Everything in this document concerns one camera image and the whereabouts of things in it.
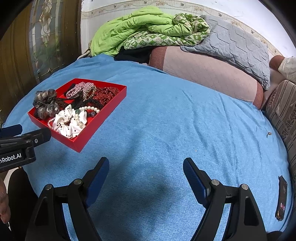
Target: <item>white cloth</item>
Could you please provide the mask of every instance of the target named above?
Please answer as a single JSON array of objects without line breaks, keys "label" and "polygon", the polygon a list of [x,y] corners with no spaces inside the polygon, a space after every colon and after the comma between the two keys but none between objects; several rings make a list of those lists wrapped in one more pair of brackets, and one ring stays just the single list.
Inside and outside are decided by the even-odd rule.
[{"label": "white cloth", "polygon": [[296,84],[296,58],[284,58],[279,66],[279,72],[289,81]]},{"label": "white cloth", "polygon": [[78,136],[85,128],[85,124],[87,123],[86,114],[86,111],[81,111],[79,114],[79,120],[83,124],[81,128],[75,120],[75,110],[72,109],[71,105],[68,105],[65,110],[61,110],[58,114],[56,114],[52,127],[56,132],[72,139]]}]

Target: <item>black pants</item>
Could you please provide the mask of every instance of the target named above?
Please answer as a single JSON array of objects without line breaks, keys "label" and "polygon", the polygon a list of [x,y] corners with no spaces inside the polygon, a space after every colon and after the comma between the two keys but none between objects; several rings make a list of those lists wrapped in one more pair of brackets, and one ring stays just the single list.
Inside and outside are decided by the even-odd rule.
[{"label": "black pants", "polygon": [[37,202],[27,173],[23,168],[15,170],[7,190],[11,211],[10,229],[0,220],[0,241],[24,241],[33,209]]}]

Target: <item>green patterned blanket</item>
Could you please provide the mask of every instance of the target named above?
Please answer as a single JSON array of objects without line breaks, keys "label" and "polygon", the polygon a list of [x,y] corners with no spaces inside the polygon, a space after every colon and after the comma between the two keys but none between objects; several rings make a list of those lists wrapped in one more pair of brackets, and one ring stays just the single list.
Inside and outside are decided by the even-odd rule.
[{"label": "green patterned blanket", "polygon": [[200,17],[188,13],[175,16],[154,6],[134,11],[103,24],[91,42],[91,55],[118,54],[120,48],[145,46],[195,46],[210,33],[210,27]]}]

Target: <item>pink checkered scrunchie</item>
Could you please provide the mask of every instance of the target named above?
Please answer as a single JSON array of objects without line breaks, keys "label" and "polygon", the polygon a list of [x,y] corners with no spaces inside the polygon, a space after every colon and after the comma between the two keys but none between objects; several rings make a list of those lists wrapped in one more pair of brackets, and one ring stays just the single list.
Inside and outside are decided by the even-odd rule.
[{"label": "pink checkered scrunchie", "polygon": [[71,98],[78,94],[82,90],[83,93],[83,100],[90,98],[89,93],[92,92],[93,94],[96,92],[96,86],[93,83],[84,83],[81,82],[76,84],[73,89],[69,90],[66,93],[66,98]]}]

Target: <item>blue bedsheet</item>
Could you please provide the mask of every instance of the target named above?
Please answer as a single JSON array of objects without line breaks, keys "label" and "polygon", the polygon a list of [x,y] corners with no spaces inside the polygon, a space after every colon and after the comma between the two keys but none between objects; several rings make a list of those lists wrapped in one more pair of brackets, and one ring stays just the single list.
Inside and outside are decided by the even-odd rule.
[{"label": "blue bedsheet", "polygon": [[[268,232],[285,227],[286,220],[277,221],[275,211],[280,175],[288,182],[285,218],[291,205],[287,152],[252,103],[102,54],[43,81],[17,104],[5,126],[20,123],[24,133],[37,129],[27,115],[35,91],[56,89],[76,77],[127,85],[127,97],[81,153],[53,138],[35,149],[37,161],[24,169],[37,195],[47,183],[63,186],[83,177],[105,156],[110,172],[89,208],[102,240],[188,241],[204,213],[182,170],[183,160],[191,157],[212,179],[229,186],[248,184]],[[216,240],[223,236],[228,208]]]}]

